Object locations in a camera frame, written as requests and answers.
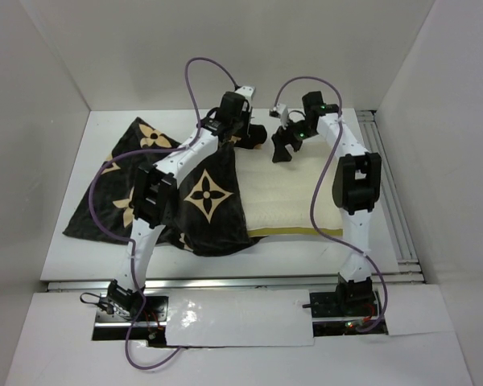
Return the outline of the cream pillow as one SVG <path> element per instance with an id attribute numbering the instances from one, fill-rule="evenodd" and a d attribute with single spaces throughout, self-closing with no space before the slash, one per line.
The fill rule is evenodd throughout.
<path id="1" fill-rule="evenodd" d="M 246 228 L 252 237 L 315 235 L 312 196 L 331 148 L 306 141 L 290 162 L 273 163 L 273 147 L 235 150 Z"/>

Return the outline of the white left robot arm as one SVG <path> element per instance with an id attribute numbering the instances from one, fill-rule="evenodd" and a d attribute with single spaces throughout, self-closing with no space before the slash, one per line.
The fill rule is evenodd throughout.
<path id="1" fill-rule="evenodd" d="M 248 129 L 255 87 L 226 92 L 212 113 L 201 117 L 181 147 L 138 171 L 133 191 L 134 221 L 120 273 L 107 298 L 126 321 L 135 321 L 146 305 L 143 293 L 153 249 L 163 229 L 175 219 L 180 184 L 240 129 Z"/>

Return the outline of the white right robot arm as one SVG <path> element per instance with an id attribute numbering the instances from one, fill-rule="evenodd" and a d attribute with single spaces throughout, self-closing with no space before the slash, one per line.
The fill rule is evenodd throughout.
<path id="1" fill-rule="evenodd" d="M 332 200 L 341 212 L 341 243 L 349 255 L 338 273 L 335 305 L 346 316 L 362 314 L 375 301 L 371 279 L 369 223 L 381 190 L 382 158 L 367 150 L 354 136 L 341 114 L 341 108 L 324 102 L 320 91 L 302 97 L 303 118 L 290 119 L 285 104 L 276 102 L 269 115 L 280 120 L 271 139 L 274 144 L 272 162 L 290 162 L 290 146 L 298 151 L 303 142 L 317 135 L 332 147 L 337 161 L 332 183 Z"/>

